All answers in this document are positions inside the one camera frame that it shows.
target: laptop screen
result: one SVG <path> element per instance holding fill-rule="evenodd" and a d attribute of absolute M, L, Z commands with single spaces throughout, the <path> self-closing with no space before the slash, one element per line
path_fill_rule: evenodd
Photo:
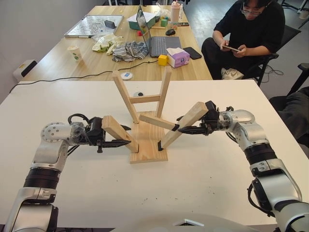
<path fill-rule="evenodd" d="M 150 52 L 151 35 L 150 35 L 150 31 L 146 23 L 143 10 L 141 9 L 141 5 L 139 5 L 139 9 L 136 14 L 136 21 L 140 27 L 140 31 L 143 35 L 148 51 Z"/>

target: phone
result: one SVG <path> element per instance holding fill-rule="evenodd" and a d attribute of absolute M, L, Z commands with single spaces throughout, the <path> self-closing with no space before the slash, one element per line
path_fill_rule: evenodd
<path fill-rule="evenodd" d="M 196 50 L 194 50 L 192 47 L 185 47 L 183 48 L 184 51 L 189 53 L 191 59 L 200 59 L 202 58 L 202 55 L 198 53 Z"/>
<path fill-rule="evenodd" d="M 226 45 L 222 45 L 222 47 L 226 47 L 226 48 L 231 49 L 233 51 L 240 52 L 240 50 L 233 48 L 233 47 L 226 46 Z"/>
<path fill-rule="evenodd" d="M 186 26 L 188 26 L 189 25 L 189 23 L 178 23 L 178 26 L 179 27 L 186 27 Z"/>

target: eyeglasses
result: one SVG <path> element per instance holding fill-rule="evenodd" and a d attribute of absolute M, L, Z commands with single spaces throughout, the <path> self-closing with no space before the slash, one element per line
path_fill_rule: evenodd
<path fill-rule="evenodd" d="M 245 7 L 245 3 L 243 3 L 242 8 L 240 9 L 240 11 L 244 14 L 251 14 L 252 16 L 258 17 L 262 12 L 257 12 L 257 11 L 246 11 L 244 10 Z"/>

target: robotic arm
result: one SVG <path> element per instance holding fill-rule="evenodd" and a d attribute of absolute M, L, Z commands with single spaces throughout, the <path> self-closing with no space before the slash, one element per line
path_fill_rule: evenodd
<path fill-rule="evenodd" d="M 255 177 L 248 188 L 249 202 L 275 217 L 282 232 L 308 231 L 309 204 L 302 202 L 299 187 L 282 160 L 277 158 L 263 128 L 255 122 L 254 115 L 245 110 L 219 112 L 211 101 L 206 106 L 209 111 L 200 119 L 200 127 L 184 127 L 178 131 L 204 135 L 225 131 L 245 153 Z M 252 189 L 260 207 L 251 200 Z"/>
<path fill-rule="evenodd" d="M 87 121 L 71 122 L 73 116 Z M 105 141 L 106 131 L 102 129 L 102 118 L 88 119 L 82 114 L 68 118 L 69 125 L 53 122 L 41 131 L 41 143 L 35 153 L 23 188 L 17 194 L 11 213 L 5 225 L 5 232 L 53 232 L 57 228 L 58 208 L 51 203 L 56 197 L 59 182 L 67 156 L 79 145 L 118 147 L 129 144 L 127 140 Z"/>

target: hand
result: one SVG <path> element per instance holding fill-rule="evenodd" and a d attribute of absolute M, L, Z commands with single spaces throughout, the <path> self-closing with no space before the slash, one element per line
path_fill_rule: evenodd
<path fill-rule="evenodd" d="M 226 48 L 226 47 L 223 47 L 223 45 L 228 46 L 228 43 L 229 43 L 228 40 L 222 40 L 222 42 L 221 42 L 220 45 L 219 45 L 220 50 L 223 51 L 223 52 L 228 52 L 228 51 L 230 51 L 231 49 Z"/>
<path fill-rule="evenodd" d="M 244 56 L 247 55 L 247 47 L 246 45 L 241 45 L 239 46 L 239 48 L 237 48 L 238 50 L 240 50 L 240 52 L 236 52 L 236 51 L 232 51 L 233 52 L 233 55 L 237 58 L 242 58 Z"/>

